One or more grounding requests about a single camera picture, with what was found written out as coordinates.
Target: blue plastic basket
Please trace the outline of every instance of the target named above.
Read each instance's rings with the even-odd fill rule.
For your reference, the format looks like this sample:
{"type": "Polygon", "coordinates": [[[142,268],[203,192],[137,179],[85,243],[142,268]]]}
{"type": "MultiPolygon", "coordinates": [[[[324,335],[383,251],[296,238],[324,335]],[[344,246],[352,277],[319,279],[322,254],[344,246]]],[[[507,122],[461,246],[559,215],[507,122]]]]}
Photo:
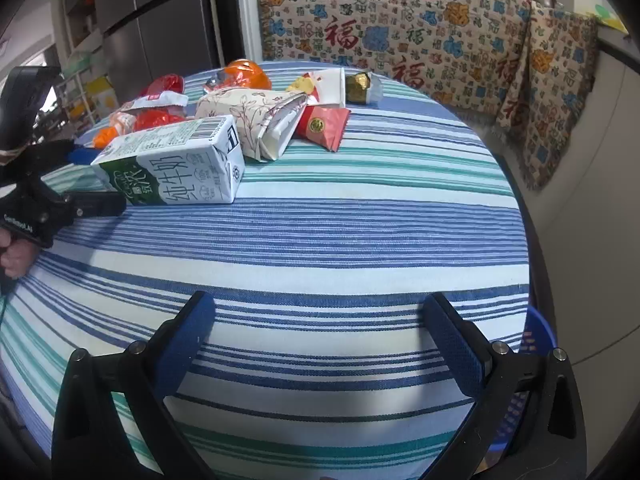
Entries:
{"type": "MultiPolygon", "coordinates": [[[[527,319],[524,324],[524,332],[520,341],[518,352],[523,354],[538,354],[546,356],[553,348],[556,348],[556,335],[546,319],[535,308],[527,308],[527,319]]],[[[518,429],[522,411],[527,402],[527,392],[513,395],[508,412],[498,429],[494,442],[489,447],[489,453],[500,455],[508,446],[515,431],[518,429]]]]}

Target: barcode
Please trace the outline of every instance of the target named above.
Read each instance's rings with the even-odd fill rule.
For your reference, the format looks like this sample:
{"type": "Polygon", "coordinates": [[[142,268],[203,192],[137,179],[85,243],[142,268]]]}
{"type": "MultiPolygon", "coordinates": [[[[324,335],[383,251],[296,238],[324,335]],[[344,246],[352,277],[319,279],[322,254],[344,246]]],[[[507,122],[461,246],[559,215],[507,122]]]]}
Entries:
{"type": "Polygon", "coordinates": [[[219,117],[212,117],[209,119],[202,119],[202,122],[198,125],[198,127],[191,134],[190,139],[210,139],[215,136],[219,131],[222,123],[225,122],[225,119],[219,117]]]}

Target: decorative blanket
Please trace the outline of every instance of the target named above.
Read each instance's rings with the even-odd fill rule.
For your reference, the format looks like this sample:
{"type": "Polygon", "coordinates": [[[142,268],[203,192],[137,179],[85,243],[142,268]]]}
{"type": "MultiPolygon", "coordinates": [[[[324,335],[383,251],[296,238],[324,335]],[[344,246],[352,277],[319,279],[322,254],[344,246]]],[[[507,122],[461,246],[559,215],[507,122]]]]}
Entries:
{"type": "Polygon", "coordinates": [[[553,173],[590,90],[594,21],[529,0],[259,3],[265,59],[374,70],[497,119],[532,187],[553,173]]]}

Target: blue gripper pad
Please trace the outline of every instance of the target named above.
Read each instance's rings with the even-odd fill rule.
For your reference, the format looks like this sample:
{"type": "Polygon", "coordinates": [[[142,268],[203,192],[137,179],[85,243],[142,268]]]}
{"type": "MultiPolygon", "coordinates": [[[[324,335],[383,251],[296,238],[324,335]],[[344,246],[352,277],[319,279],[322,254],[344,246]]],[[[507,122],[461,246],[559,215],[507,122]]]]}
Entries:
{"type": "Polygon", "coordinates": [[[98,155],[100,155],[100,150],[78,147],[66,156],[66,160],[78,166],[88,166],[98,155]]]}
{"type": "Polygon", "coordinates": [[[423,312],[425,326],[460,391],[467,397],[479,399],[484,388],[485,370],[460,332],[465,321],[440,292],[427,296],[423,312]]]}
{"type": "Polygon", "coordinates": [[[211,333],[215,317],[216,304],[213,296],[205,292],[182,321],[180,328],[156,361],[154,367],[156,398],[164,399],[178,390],[191,361],[211,333]]]}

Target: round table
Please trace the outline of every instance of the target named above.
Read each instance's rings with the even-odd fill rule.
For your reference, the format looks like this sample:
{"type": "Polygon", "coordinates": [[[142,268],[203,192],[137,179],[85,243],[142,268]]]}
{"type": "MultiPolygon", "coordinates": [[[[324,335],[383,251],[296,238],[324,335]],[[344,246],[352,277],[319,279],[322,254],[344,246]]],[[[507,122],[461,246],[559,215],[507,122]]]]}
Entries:
{"type": "MultiPolygon", "coordinates": [[[[276,90],[326,65],[264,65],[276,90]]],[[[187,79],[190,112],[211,73],[187,79]]],[[[1,373],[46,452],[76,347],[149,338],[196,290],[212,333],[166,400],[226,479],[417,477],[471,407],[418,307],[443,291],[514,349],[529,293],[516,200],[482,141],[441,105],[384,80],[353,106],[337,153],[295,139],[248,161],[230,205],[127,208],[60,231],[8,299],[1,373]]],[[[45,181],[100,189],[88,167],[45,181]]],[[[114,394],[140,461],[153,461],[114,394]]]]}

